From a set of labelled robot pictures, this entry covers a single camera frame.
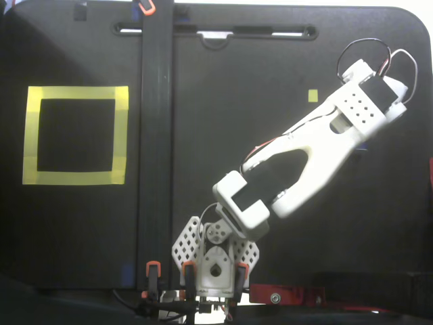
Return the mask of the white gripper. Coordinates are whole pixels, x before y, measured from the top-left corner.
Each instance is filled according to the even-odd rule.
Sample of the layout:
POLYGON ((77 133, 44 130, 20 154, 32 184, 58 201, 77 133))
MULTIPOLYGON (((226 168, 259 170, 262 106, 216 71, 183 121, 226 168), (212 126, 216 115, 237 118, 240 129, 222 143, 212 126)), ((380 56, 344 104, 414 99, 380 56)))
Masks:
POLYGON ((403 103, 403 98, 406 95, 408 87, 391 77, 384 77, 384 81, 397 95, 397 99, 393 101, 389 109, 384 113, 388 121, 394 121, 407 111, 407 108, 403 103))

